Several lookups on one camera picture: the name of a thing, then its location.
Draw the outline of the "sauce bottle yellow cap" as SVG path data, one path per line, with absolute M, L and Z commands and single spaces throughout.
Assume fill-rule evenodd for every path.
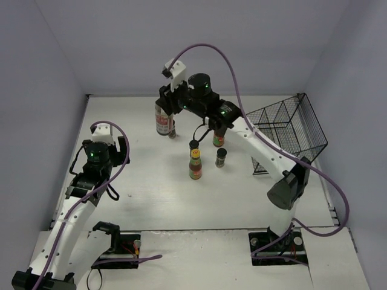
M 199 149 L 192 149 L 190 152 L 189 176 L 192 179 L 199 179 L 202 176 L 202 162 Z
M 213 138 L 212 138 L 212 144 L 215 147 L 222 147 L 224 145 L 224 132 L 220 131 L 214 131 L 213 132 Z

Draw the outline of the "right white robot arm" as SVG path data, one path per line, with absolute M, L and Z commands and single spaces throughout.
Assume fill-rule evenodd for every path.
M 239 146 L 269 173 L 274 180 L 267 197 L 274 208 L 268 224 L 268 243 L 275 249 L 288 244 L 287 233 L 295 216 L 295 207 L 308 183 L 310 171 L 307 166 L 271 139 L 253 128 L 242 116 L 236 104 L 223 100 L 212 91 L 210 77 L 199 73 L 176 87 L 171 84 L 159 89 L 156 104 L 168 115 L 187 110 L 200 117 L 210 130 Z

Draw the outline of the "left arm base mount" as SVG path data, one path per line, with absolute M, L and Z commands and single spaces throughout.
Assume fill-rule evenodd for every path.
M 92 231 L 103 232 L 110 239 L 109 248 L 99 256 L 92 269 L 138 269 L 139 263 L 128 259 L 139 257 L 140 233 L 123 232 L 119 225 L 102 221 L 96 223 Z

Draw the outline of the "tall clear red-label bottle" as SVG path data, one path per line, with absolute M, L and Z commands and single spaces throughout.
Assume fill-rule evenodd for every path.
M 167 136 L 169 134 L 170 118 L 158 104 L 155 104 L 155 123 L 158 134 L 162 136 Z

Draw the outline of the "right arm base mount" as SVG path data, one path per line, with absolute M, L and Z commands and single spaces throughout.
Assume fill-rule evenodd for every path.
M 266 231 L 250 232 L 250 252 L 252 253 L 266 246 L 276 238 L 277 236 Z M 308 265 L 308 257 L 300 230 L 292 231 L 279 242 L 254 254 L 254 258 L 252 258 L 253 266 L 287 266 L 297 264 Z

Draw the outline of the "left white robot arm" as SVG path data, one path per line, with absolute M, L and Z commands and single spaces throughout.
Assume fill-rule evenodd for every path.
M 110 183 L 117 177 L 112 169 L 123 170 L 129 163 L 128 137 L 122 135 L 115 142 L 111 134 L 94 134 L 83 141 L 81 148 L 87 161 L 67 188 L 56 223 L 40 253 L 25 272 L 15 272 L 11 281 L 14 289 L 76 289 L 101 254 L 115 253 L 121 246 L 119 226 L 98 222 L 92 236 L 75 249 L 102 195 L 112 192 Z

